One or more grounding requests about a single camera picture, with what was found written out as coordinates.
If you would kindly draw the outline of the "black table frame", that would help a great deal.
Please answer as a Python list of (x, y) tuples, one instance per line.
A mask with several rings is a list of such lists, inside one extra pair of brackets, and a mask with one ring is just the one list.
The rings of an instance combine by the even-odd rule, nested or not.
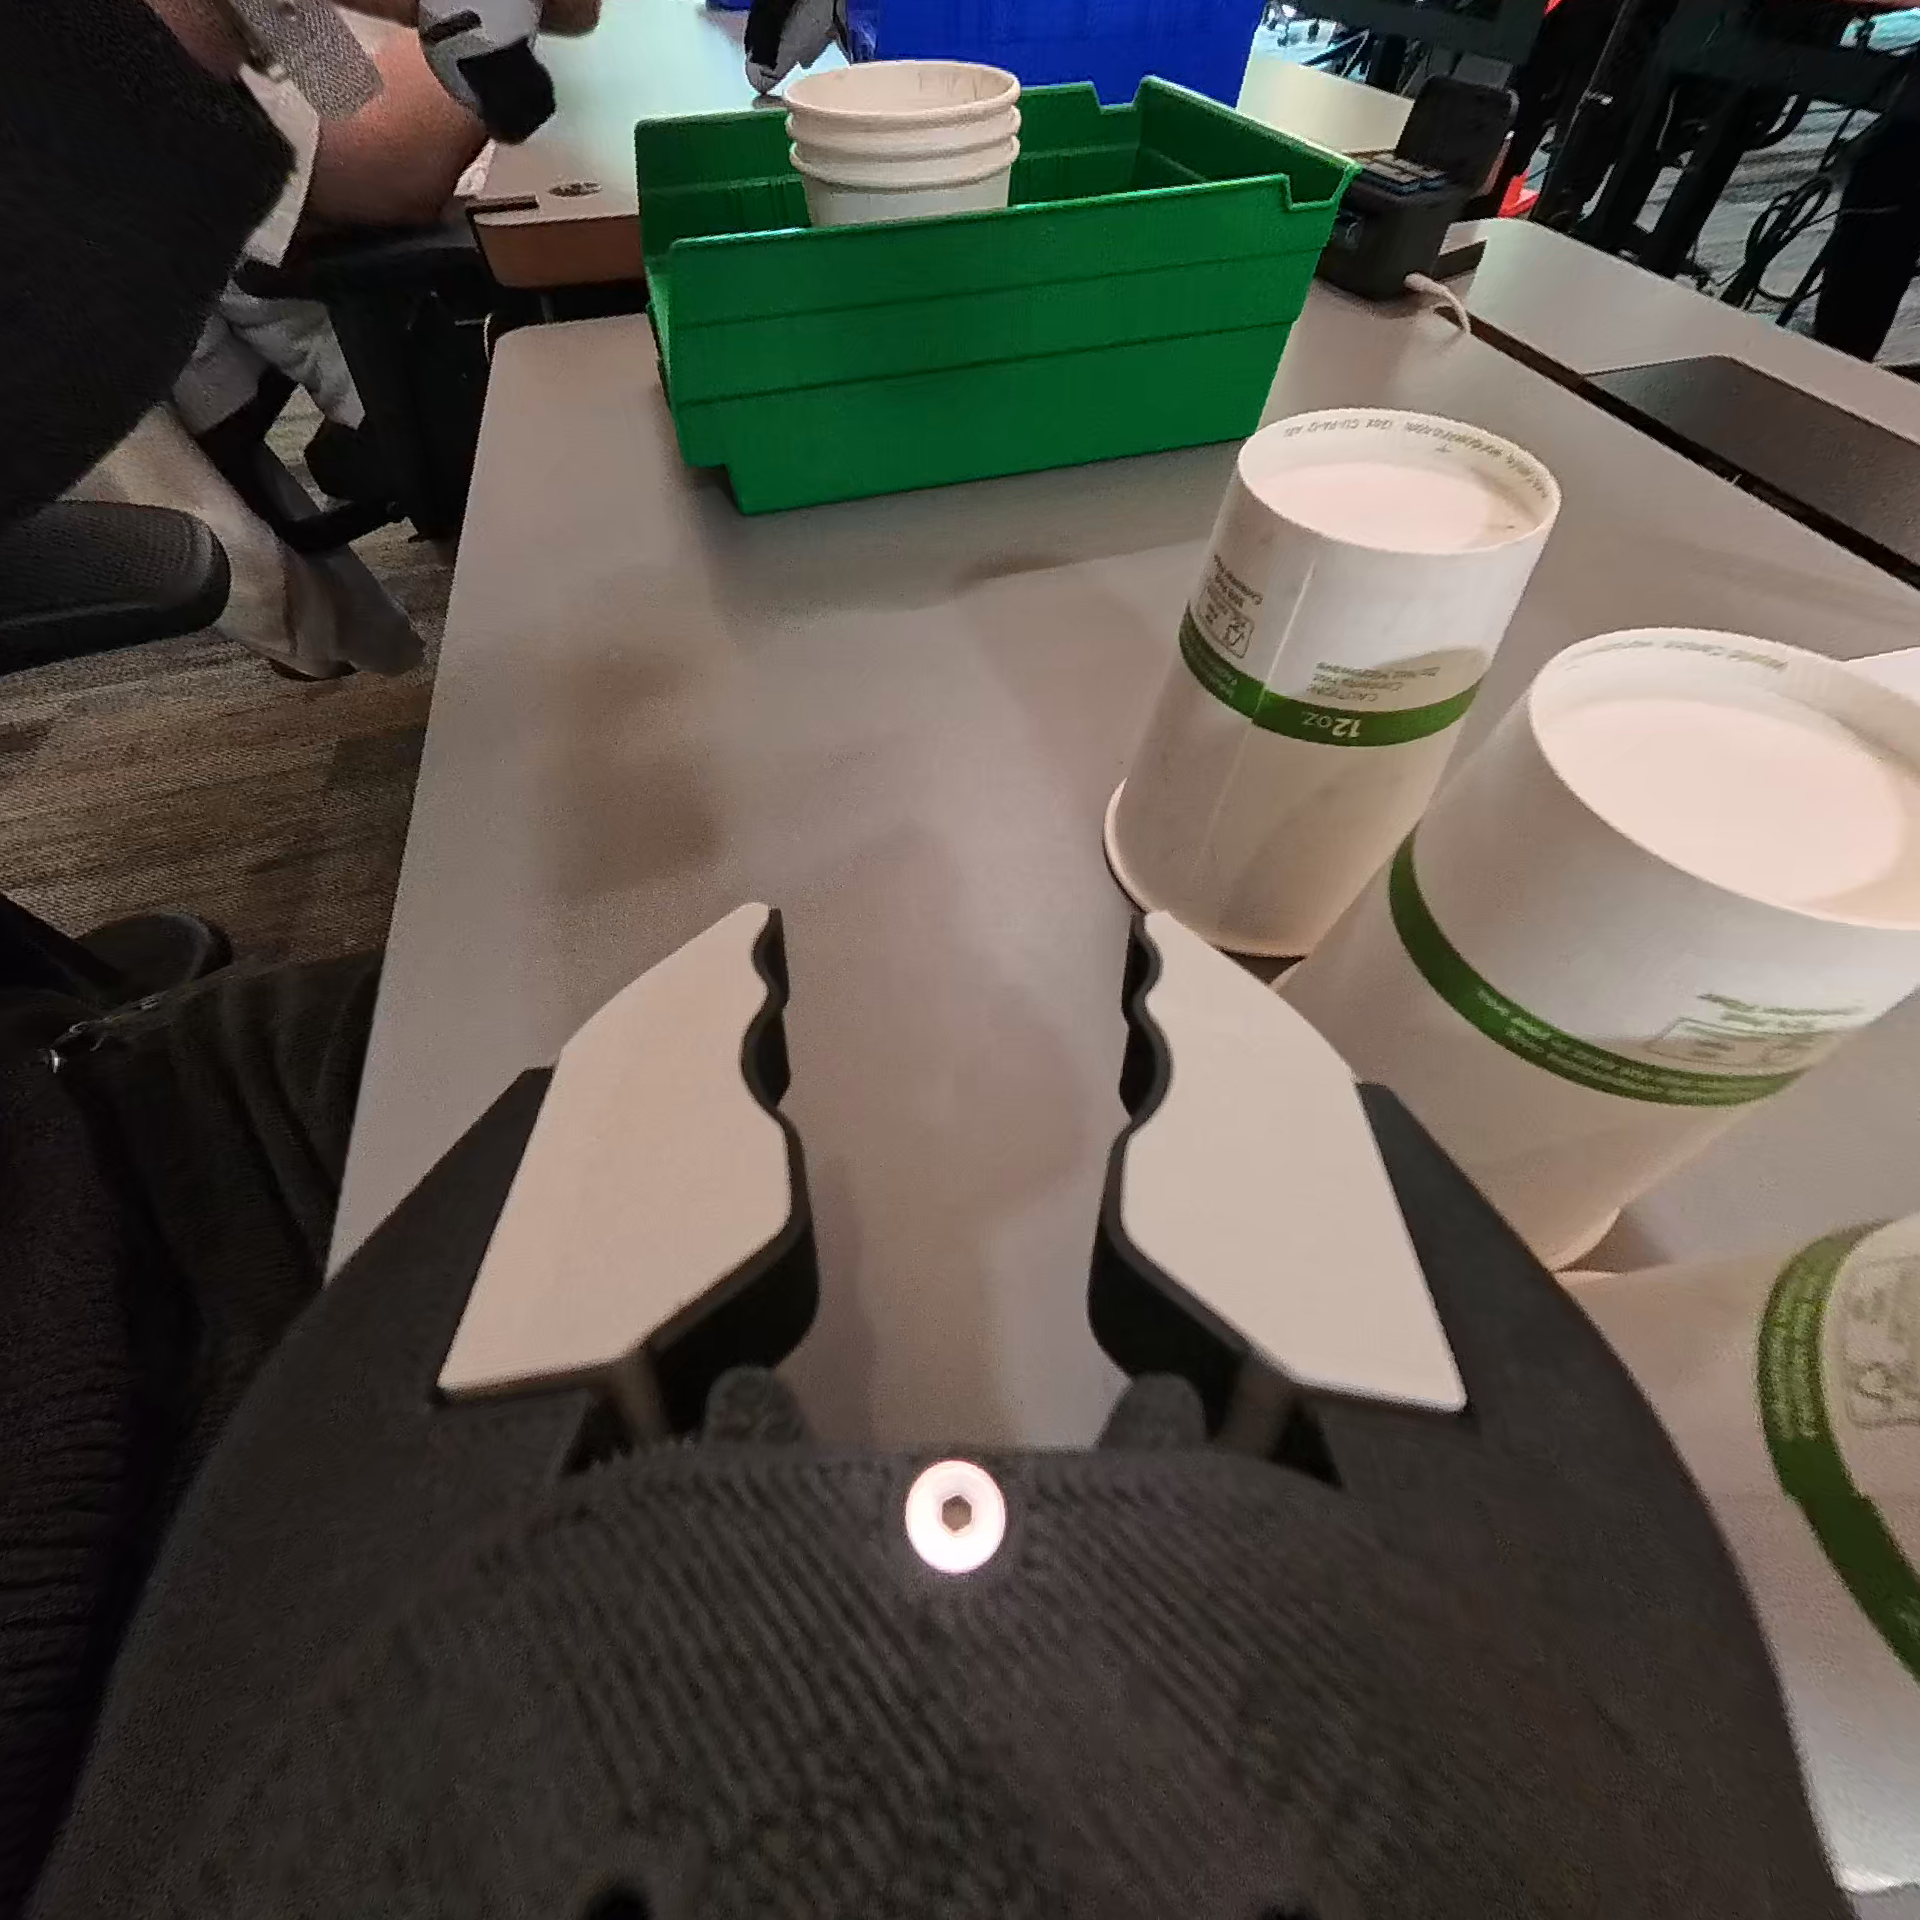
[(1547, 4), (1492, 208), (1547, 142), (1531, 219), (1671, 278), (1741, 159), (1810, 108), (1861, 116), (1798, 199), (1759, 215), (1720, 299), (1759, 296), (1796, 224), (1830, 213), (1810, 288), (1779, 310), (1807, 307), (1820, 344), (1871, 360), (1917, 248), (1916, 40), (1876, 45), (1868, 17), (1886, 14), (1916, 4)]

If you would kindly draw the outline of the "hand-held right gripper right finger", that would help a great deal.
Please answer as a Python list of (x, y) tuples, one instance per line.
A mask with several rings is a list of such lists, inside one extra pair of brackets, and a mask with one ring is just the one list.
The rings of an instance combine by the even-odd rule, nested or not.
[(1125, 1121), (1091, 1259), (1094, 1343), (1173, 1375), (1206, 1432), (1285, 1448), (1322, 1403), (1451, 1420), (1470, 1397), (1352, 1069), (1164, 912), (1128, 928)]

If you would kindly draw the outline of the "green plastic bin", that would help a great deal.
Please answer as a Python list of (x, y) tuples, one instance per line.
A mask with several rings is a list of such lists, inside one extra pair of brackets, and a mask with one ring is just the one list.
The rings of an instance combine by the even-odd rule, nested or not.
[(1021, 113), (1007, 208), (832, 228), (771, 112), (637, 120), (686, 467), (762, 515), (1256, 429), (1356, 158), (1158, 78)]

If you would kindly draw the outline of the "person's black jacket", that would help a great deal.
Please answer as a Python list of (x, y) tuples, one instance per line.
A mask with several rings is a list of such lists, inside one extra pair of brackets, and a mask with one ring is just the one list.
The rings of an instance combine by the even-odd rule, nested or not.
[(380, 948), (184, 975), (5, 905), (3, 1912), (70, 1808), (162, 1534), (319, 1292)]

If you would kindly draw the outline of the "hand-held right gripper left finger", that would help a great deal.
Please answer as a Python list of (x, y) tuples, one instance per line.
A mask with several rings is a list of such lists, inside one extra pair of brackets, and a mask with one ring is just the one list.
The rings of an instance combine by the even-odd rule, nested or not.
[(784, 924), (746, 903), (565, 1041), (439, 1369), (445, 1401), (586, 1390), (632, 1437), (688, 1432), (821, 1303), (784, 1116)]

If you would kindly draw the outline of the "black power station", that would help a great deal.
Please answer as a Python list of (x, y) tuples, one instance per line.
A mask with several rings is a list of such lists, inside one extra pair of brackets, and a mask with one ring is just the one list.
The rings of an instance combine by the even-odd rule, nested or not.
[(1434, 278), (1446, 230), (1496, 181), (1517, 116), (1514, 86), (1429, 78), (1397, 147), (1359, 158), (1314, 277), (1370, 302)]

